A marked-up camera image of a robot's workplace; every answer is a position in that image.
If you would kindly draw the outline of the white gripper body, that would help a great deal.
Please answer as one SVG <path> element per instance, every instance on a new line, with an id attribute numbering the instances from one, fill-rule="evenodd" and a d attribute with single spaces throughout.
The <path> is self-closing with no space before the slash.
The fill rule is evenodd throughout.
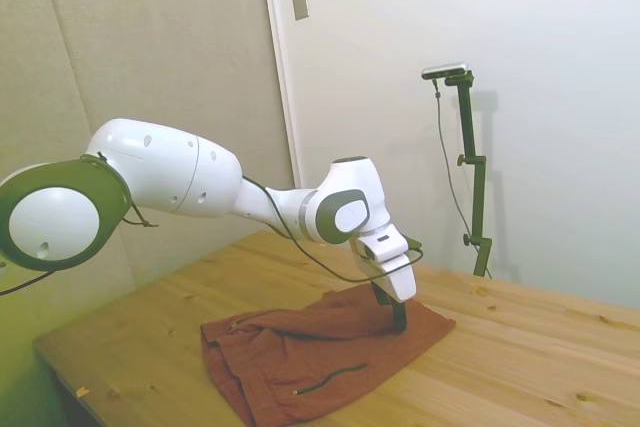
<path id="1" fill-rule="evenodd" d="M 416 295 L 414 271 L 406 253 L 382 262 L 371 260 L 356 251 L 353 254 L 363 276 L 395 301 L 403 303 Z"/>

